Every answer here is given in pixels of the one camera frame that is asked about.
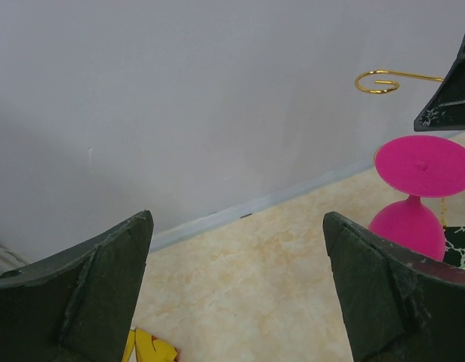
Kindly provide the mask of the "pink wine glass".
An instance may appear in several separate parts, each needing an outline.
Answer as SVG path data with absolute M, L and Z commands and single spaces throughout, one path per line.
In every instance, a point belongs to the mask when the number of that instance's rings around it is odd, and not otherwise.
M 382 209 L 368 230 L 416 253 L 443 260 L 443 225 L 421 199 L 465 191 L 465 147 L 429 135 L 400 137 L 378 149 L 374 166 L 386 184 L 407 198 Z

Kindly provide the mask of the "gold wine glass rack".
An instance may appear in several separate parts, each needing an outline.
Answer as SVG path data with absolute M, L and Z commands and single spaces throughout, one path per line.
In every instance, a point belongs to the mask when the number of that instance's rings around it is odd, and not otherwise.
M 388 75 L 393 77 L 400 78 L 410 78 L 418 79 L 422 81 L 432 81 L 432 82 L 443 82 L 444 78 L 430 76 L 430 75 L 421 75 L 412 72 L 399 72 L 388 69 L 375 69 L 367 72 L 363 72 L 358 75 L 354 81 L 355 87 L 357 90 L 366 93 L 366 94 L 388 94 L 399 89 L 400 84 L 393 79 L 376 79 L 374 81 L 375 85 L 382 85 L 383 88 L 372 88 L 366 87 L 362 84 L 362 80 L 367 77 L 377 76 L 377 75 Z

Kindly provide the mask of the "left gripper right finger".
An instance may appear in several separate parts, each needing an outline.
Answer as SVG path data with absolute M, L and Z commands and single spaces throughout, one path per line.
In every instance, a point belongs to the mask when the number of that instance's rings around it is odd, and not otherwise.
M 353 360 L 465 361 L 465 270 L 336 212 L 322 228 Z

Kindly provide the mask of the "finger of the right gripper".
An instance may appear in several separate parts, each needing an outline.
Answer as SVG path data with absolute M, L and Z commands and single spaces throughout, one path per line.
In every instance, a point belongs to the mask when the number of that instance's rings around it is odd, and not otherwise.
M 465 130 L 465 33 L 444 81 L 415 118 L 414 130 Z

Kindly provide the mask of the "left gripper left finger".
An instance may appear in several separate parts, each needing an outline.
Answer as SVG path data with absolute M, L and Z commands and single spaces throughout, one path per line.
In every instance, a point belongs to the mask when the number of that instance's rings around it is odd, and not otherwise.
M 0 275 L 0 361 L 120 361 L 153 219 L 108 231 Z

